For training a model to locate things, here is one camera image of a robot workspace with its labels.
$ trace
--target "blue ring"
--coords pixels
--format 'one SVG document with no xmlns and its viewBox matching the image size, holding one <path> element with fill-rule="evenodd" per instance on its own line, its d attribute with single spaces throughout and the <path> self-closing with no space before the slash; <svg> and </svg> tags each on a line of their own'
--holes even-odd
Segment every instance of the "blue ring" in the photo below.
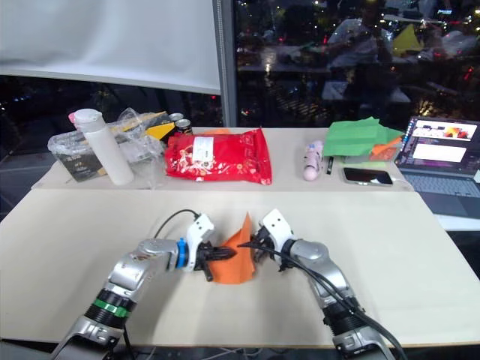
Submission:
<svg viewBox="0 0 480 360">
<path fill-rule="evenodd" d="M 177 266 L 176 268 L 183 268 L 185 263 L 187 262 L 187 243 L 184 241 L 183 238 L 180 238 L 180 241 L 177 242 L 178 246 L 178 259 L 177 259 Z"/>
</svg>

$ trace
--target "red snack bag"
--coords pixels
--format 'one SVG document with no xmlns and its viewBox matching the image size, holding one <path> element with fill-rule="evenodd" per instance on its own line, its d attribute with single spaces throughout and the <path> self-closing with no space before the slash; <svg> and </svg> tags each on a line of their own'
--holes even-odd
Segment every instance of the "red snack bag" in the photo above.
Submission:
<svg viewBox="0 0 480 360">
<path fill-rule="evenodd" d="M 197 182 L 272 183 L 269 149 L 262 129 L 218 135 L 176 134 L 165 150 L 166 174 Z"/>
</svg>

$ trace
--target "white curtain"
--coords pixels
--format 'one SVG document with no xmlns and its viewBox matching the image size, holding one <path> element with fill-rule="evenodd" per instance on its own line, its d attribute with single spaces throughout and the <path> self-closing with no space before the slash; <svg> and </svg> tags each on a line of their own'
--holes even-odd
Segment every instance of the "white curtain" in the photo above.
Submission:
<svg viewBox="0 0 480 360">
<path fill-rule="evenodd" d="M 219 94 L 211 0 L 0 0 L 0 74 Z"/>
</svg>

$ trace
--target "white bottle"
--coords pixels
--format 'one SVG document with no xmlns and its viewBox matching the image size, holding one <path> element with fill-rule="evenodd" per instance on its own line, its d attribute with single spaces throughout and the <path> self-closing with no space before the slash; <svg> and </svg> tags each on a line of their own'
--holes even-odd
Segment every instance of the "white bottle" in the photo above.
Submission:
<svg viewBox="0 0 480 360">
<path fill-rule="evenodd" d="M 320 174 L 320 165 L 323 159 L 323 142 L 317 140 L 307 146 L 303 159 L 303 179 L 312 182 Z"/>
<path fill-rule="evenodd" d="M 81 109 L 73 115 L 75 125 L 85 135 L 113 184 L 125 185 L 134 180 L 134 174 L 105 124 L 102 113 L 93 109 Z"/>
</svg>

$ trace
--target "glass window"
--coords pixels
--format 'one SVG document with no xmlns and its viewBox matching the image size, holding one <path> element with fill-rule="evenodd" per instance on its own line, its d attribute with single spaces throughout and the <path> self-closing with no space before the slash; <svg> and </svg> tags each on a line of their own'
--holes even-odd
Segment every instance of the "glass window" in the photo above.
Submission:
<svg viewBox="0 0 480 360">
<path fill-rule="evenodd" d="M 480 4 L 235 1 L 240 126 L 480 119 Z"/>
<path fill-rule="evenodd" d="M 1 157 L 47 152 L 48 139 L 74 131 L 68 114 L 82 108 L 114 122 L 131 107 L 138 113 L 183 113 L 193 126 L 222 126 L 221 99 L 161 88 L 62 79 L 0 76 Z"/>
</svg>

